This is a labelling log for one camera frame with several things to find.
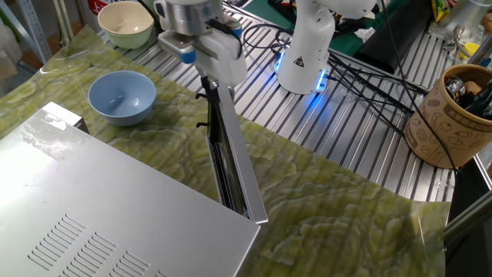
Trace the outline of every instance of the green marbled mat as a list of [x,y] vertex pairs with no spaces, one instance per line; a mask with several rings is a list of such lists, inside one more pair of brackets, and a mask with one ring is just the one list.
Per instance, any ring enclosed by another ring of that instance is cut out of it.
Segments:
[[[140,125],[109,125],[88,104],[100,76],[134,70],[157,86]],[[97,139],[217,200],[203,128],[207,102],[125,58],[90,29],[0,99],[0,138],[53,101],[82,115]],[[444,276],[449,203],[416,202],[240,118],[270,219],[239,276]]]

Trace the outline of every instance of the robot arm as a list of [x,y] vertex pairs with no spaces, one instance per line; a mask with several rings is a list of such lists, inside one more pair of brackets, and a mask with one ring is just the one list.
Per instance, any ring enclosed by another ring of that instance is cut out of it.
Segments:
[[275,66],[278,81],[289,92],[323,92],[330,72],[328,47],[335,31],[331,11],[349,18],[361,18],[376,0],[298,0],[298,19],[291,47]]
[[224,15],[221,0],[157,0],[154,7],[165,30],[158,37],[164,50],[229,86],[246,79],[246,61],[238,57],[241,25]]
[[194,64],[208,101],[208,147],[222,205],[257,224],[268,221],[248,150],[234,110],[234,87],[248,75],[238,49],[241,25],[222,11],[222,0],[157,0],[165,32],[161,47]]

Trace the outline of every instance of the aluminum slotted table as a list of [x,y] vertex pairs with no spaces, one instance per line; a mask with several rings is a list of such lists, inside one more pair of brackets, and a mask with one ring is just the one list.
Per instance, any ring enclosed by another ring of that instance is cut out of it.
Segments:
[[[230,12],[230,15],[239,19],[243,29],[264,22],[247,12]],[[101,36],[116,51],[165,78],[194,92],[203,89],[194,66],[183,64],[164,52],[156,38],[140,48],[127,50],[114,46],[106,35]],[[248,35],[248,41],[253,45],[270,45],[274,40],[275,31],[269,28],[256,29]],[[429,88],[451,65],[445,58],[442,43],[424,33],[419,36],[404,60],[404,71],[408,72],[409,82]],[[296,95],[278,84],[273,70],[276,57],[270,50],[245,46],[244,54],[249,74],[246,81],[235,87],[234,106],[239,115],[398,195],[418,201],[451,200],[453,172],[433,167],[419,159],[408,148],[404,137],[380,120],[363,99],[350,93],[340,82],[331,80],[323,93]],[[352,67],[387,75],[343,54],[339,56]],[[343,68],[339,70],[368,98],[383,100],[346,74]],[[364,77],[411,107],[402,85],[378,77]],[[377,107],[403,130],[407,116],[402,111],[388,105]]]

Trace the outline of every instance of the pen holder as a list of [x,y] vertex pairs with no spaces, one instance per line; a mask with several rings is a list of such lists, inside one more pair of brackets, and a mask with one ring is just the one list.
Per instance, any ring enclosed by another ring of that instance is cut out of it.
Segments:
[[[444,82],[457,76],[463,82],[473,81],[482,88],[492,79],[492,72],[478,65],[455,65],[437,80],[419,110],[459,167],[492,141],[492,121],[462,109],[448,95]],[[441,168],[452,168],[446,152],[430,129],[415,112],[405,127],[408,145],[425,162]]]

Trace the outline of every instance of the blue bowl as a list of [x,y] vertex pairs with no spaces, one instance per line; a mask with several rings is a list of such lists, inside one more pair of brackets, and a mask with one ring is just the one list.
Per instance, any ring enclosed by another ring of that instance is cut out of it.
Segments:
[[131,126],[151,113],[155,85],[138,72],[112,72],[92,84],[88,99],[91,107],[109,123]]

